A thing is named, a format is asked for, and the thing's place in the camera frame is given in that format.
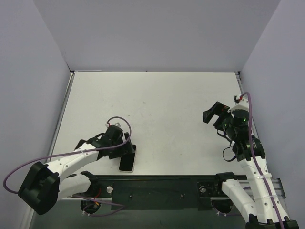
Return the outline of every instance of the white table surface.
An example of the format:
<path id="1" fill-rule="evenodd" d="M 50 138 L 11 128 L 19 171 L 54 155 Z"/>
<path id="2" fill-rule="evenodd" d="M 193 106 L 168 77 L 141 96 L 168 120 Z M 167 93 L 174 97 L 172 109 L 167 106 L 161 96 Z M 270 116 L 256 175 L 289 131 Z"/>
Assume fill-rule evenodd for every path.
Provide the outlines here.
<path id="1" fill-rule="evenodd" d="M 222 158 L 229 143 L 216 134 L 216 117 L 209 124 L 202 117 L 216 101 L 233 106 L 236 94 L 235 73 L 76 72 L 53 154 L 73 151 L 80 139 L 105 132 L 108 118 L 121 116 L 137 145 L 133 175 L 244 174 Z M 119 162 L 104 157 L 79 172 L 130 175 Z"/>

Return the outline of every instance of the black bracket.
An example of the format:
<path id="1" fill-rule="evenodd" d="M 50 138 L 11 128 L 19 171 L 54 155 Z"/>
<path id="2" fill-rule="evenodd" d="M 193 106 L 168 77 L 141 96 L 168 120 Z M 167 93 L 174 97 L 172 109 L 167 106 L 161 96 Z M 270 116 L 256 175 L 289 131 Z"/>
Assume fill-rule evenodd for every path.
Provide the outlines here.
<path id="1" fill-rule="evenodd" d="M 222 186 L 223 182 L 227 180 L 234 179 L 237 180 L 237 176 L 233 172 L 226 172 L 226 173 L 217 173 L 215 177 L 215 186 L 217 193 L 223 193 Z"/>
<path id="2" fill-rule="evenodd" d="M 91 185 L 89 186 L 87 192 L 83 193 L 83 195 L 85 195 L 86 197 L 99 197 L 97 196 L 99 193 L 106 193 L 106 187 L 95 175 L 88 171 L 82 171 L 81 174 L 89 178 L 89 180 L 91 181 Z"/>
<path id="3" fill-rule="evenodd" d="M 214 115 L 219 116 L 213 126 L 217 130 L 222 130 L 222 122 L 230 116 L 229 109 L 230 107 L 223 105 L 221 102 L 216 102 L 209 110 L 203 112 L 203 122 L 209 123 Z"/>
<path id="4" fill-rule="evenodd" d="M 55 205 L 59 192 L 58 173 L 51 172 L 47 166 L 41 162 L 32 165 L 18 191 L 18 196 L 38 215 L 48 212 Z"/>
<path id="5" fill-rule="evenodd" d="M 106 133 L 101 133 L 95 137 L 90 138 L 89 140 L 80 140 L 75 149 L 81 147 L 84 143 L 91 144 L 95 148 L 117 146 L 123 143 L 123 130 L 117 127 L 116 125 L 110 125 Z M 129 137 L 129 133 L 124 133 L 125 139 Z M 131 140 L 117 148 L 114 149 L 105 149 L 99 150 L 99 155 L 97 160 L 104 156 L 108 156 L 109 159 L 114 159 L 121 157 L 120 168 L 128 168 L 132 171 L 134 163 L 136 145 L 133 145 Z"/>
<path id="6" fill-rule="evenodd" d="M 290 220 L 287 216 L 284 217 L 283 222 L 285 229 L 299 229 L 299 225 L 296 220 Z M 246 229 L 280 229 L 280 223 L 273 223 L 271 219 L 267 220 L 267 224 L 261 224 L 258 222 L 257 217 L 253 214 L 249 215 L 249 222 L 246 223 Z"/>

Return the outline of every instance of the white cable clip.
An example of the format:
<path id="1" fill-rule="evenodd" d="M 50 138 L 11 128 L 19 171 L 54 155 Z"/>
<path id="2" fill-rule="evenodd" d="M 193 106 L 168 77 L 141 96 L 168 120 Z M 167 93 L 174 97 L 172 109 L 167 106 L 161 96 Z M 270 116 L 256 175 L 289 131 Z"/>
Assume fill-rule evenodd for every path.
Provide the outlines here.
<path id="1" fill-rule="evenodd" d="M 121 127 L 121 124 L 120 124 L 120 123 L 115 123 L 115 124 L 113 124 L 113 125 L 116 125 L 118 128 Z"/>
<path id="2" fill-rule="evenodd" d="M 259 176 L 256 176 L 256 177 L 249 177 L 248 180 L 260 180 L 260 179 L 263 179 L 263 178 L 272 178 L 272 174 L 267 173 L 265 175 L 259 175 Z"/>
<path id="3" fill-rule="evenodd" d="M 79 152 L 81 152 L 81 153 L 84 153 L 84 151 L 82 151 L 82 150 L 81 150 L 81 149 L 79 149 L 79 148 L 77 149 L 77 151 L 79 151 Z"/>
<path id="4" fill-rule="evenodd" d="M 230 143 L 230 150 L 231 150 L 231 151 L 233 151 L 233 146 L 234 146 L 234 144 L 235 144 L 235 141 L 232 141 L 232 142 Z"/>
<path id="5" fill-rule="evenodd" d="M 259 199 L 269 199 L 269 198 L 271 198 L 271 197 L 276 198 L 277 195 L 275 194 L 275 195 L 270 195 L 270 196 L 255 198 L 254 201 L 255 201 L 255 200 L 259 200 Z"/>
<path id="6" fill-rule="evenodd" d="M 242 94 L 238 94 L 237 96 L 236 96 L 236 99 L 238 98 L 238 100 L 240 100 L 241 99 L 241 96 Z"/>

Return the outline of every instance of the white enclosure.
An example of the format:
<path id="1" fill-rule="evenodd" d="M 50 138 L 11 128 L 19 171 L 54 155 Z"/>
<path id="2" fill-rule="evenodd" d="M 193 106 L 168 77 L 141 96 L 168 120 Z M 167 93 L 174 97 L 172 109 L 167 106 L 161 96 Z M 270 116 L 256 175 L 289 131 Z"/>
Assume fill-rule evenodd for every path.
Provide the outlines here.
<path id="1" fill-rule="evenodd" d="M 34 0 L 72 70 L 234 72 L 279 0 Z"/>
<path id="2" fill-rule="evenodd" d="M 304 227 L 304 11 L 303 0 L 3 1 L 1 179 L 53 149 L 73 71 L 137 73 L 124 73 L 125 77 L 118 72 L 77 72 L 65 110 L 69 119 L 62 122 L 55 154 L 73 150 L 79 139 L 102 132 L 107 118 L 122 115 L 131 122 L 132 141 L 139 146 L 135 174 L 214 174 L 218 168 L 241 174 L 234 162 L 221 158 L 227 143 L 217 137 L 212 124 L 202 122 L 202 111 L 215 101 L 233 104 L 232 96 L 239 92 L 233 72 L 241 71 L 244 90 L 253 98 L 268 167 L 274 178 L 282 180 L 290 217 Z M 173 158 L 170 170 L 165 165 Z M 117 160 L 104 159 L 96 165 L 105 167 L 94 167 L 93 172 L 119 173 Z M 28 168 L 9 179 L 12 189 L 18 190 Z M 30 208 L 4 189 L 0 194 L 5 207 L 0 228 L 27 229 Z M 60 209 L 69 206 L 62 203 L 55 211 Z M 181 225 L 195 214 L 187 213 Z M 160 213 L 153 219 L 161 217 L 166 218 Z"/>

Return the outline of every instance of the red wire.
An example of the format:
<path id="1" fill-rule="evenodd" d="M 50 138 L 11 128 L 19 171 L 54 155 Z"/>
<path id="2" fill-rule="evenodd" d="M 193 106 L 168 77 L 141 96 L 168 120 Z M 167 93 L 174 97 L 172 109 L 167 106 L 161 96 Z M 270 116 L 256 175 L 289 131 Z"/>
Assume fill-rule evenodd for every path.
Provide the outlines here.
<path id="1" fill-rule="evenodd" d="M 101 192 L 102 192 L 102 189 L 100 188 L 99 189 L 99 194 L 97 194 L 94 198 L 97 198 L 101 194 Z"/>

